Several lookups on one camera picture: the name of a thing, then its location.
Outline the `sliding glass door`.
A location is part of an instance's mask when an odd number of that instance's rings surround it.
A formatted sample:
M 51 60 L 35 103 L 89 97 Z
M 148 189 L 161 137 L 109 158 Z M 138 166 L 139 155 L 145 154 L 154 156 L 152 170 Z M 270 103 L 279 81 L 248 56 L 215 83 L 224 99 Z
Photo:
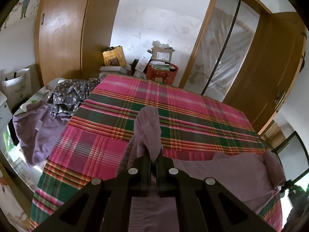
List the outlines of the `sliding glass door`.
M 270 13 L 260 0 L 210 0 L 179 87 L 222 102 Z

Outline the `yellow gift bag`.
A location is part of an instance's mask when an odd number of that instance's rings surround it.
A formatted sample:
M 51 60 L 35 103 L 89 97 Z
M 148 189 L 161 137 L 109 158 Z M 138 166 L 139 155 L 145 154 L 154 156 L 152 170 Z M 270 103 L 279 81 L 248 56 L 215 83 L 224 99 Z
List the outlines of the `yellow gift bag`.
M 125 67 L 127 65 L 122 46 L 110 47 L 102 53 L 107 67 Z

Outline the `white paper shopping bag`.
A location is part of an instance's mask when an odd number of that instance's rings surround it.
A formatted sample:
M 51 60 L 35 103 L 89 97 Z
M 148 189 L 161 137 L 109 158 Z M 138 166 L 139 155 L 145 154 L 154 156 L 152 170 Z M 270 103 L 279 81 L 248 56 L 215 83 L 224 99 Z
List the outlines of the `white paper shopping bag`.
M 7 97 L 9 109 L 31 95 L 30 69 L 25 68 L 9 73 L 1 80 L 1 91 Z

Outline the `purple garment on bedside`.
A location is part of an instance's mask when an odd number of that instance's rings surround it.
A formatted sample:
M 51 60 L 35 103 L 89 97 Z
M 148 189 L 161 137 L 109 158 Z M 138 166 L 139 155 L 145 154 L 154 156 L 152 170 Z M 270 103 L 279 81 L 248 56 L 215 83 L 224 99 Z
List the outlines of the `purple garment on bedside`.
M 43 162 L 50 156 L 70 117 L 52 118 L 45 101 L 31 103 L 26 111 L 13 116 L 13 125 L 28 167 Z

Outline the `pink green plaid bed cover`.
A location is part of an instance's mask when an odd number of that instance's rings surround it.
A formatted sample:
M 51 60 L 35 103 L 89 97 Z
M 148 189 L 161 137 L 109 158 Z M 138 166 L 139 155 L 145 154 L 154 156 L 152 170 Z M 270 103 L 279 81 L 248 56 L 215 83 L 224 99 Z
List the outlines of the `pink green plaid bed cover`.
M 243 112 L 110 74 L 70 119 L 32 201 L 35 231 L 272 231 L 284 180 Z

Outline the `purple fleece garment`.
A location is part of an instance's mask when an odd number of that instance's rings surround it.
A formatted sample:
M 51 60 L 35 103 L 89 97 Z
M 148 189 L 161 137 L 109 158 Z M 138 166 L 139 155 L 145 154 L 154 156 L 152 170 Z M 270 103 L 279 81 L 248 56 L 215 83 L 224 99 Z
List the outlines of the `purple fleece garment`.
M 162 150 L 158 111 L 146 106 L 134 121 L 134 135 L 118 165 L 117 174 L 132 168 L 134 160 L 148 150 L 155 161 Z M 256 214 L 270 201 L 271 195 L 286 178 L 279 158 L 267 149 L 262 156 L 241 153 L 228 156 L 216 152 L 212 160 L 173 160 L 174 166 L 189 176 L 203 180 L 212 177 Z M 151 178 L 148 197 L 132 199 L 129 231 L 179 231 L 177 208 L 173 197 L 160 198 Z

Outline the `brown wooden room door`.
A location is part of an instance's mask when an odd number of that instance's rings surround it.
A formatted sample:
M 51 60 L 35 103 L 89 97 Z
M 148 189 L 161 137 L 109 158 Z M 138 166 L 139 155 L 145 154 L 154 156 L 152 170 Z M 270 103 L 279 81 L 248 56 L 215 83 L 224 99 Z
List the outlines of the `brown wooden room door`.
M 260 15 L 247 55 L 223 100 L 242 111 L 257 133 L 273 120 L 297 79 L 305 32 L 296 12 Z

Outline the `black mesh office chair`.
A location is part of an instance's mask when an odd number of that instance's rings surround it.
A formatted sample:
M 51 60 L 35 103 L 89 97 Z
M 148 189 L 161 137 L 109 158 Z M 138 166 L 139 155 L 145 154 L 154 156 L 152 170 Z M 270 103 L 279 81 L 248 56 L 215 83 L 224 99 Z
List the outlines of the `black mesh office chair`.
M 286 185 L 295 184 L 308 174 L 308 151 L 299 134 L 294 131 L 272 150 L 283 166 Z

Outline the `grey floral garment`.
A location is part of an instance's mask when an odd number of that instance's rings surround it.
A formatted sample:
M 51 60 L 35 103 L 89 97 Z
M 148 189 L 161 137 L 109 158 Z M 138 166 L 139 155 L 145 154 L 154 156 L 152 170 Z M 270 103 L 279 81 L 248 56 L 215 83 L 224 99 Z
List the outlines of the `grey floral garment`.
M 47 99 L 51 117 L 73 116 L 101 81 L 100 78 L 90 78 L 89 80 L 69 79 L 59 83 Z

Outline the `cardboard box with label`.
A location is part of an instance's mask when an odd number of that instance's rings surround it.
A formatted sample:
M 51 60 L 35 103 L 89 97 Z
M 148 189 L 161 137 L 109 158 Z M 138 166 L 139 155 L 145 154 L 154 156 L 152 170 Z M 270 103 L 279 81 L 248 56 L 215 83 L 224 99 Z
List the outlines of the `cardboard box with label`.
M 172 47 L 165 48 L 165 49 L 159 48 L 159 47 L 153 47 L 151 60 L 170 63 L 173 52 L 174 52 L 174 49 Z

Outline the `brown wooden wardrobe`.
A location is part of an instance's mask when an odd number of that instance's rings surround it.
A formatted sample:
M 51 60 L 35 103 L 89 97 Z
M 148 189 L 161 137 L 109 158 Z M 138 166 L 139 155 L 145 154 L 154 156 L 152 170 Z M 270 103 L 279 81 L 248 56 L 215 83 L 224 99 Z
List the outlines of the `brown wooden wardrobe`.
M 98 77 L 118 4 L 119 0 L 40 0 L 35 62 L 41 84 L 54 78 Z

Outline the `red basket with boxes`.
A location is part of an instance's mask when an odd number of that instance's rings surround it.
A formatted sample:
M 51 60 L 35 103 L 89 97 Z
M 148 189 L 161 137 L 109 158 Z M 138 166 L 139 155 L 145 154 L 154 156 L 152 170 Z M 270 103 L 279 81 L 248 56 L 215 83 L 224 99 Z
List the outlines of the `red basket with boxes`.
M 174 64 L 168 64 L 166 66 L 149 64 L 146 78 L 155 82 L 172 85 L 177 72 L 178 67 Z

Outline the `cartoon couple wall sticker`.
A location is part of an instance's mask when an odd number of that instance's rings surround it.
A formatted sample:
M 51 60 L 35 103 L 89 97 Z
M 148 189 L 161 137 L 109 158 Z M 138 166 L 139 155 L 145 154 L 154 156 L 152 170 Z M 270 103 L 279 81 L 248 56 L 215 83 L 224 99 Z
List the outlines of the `cartoon couple wall sticker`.
M 8 26 L 18 21 L 37 14 L 40 0 L 19 0 L 1 26 L 5 30 Z

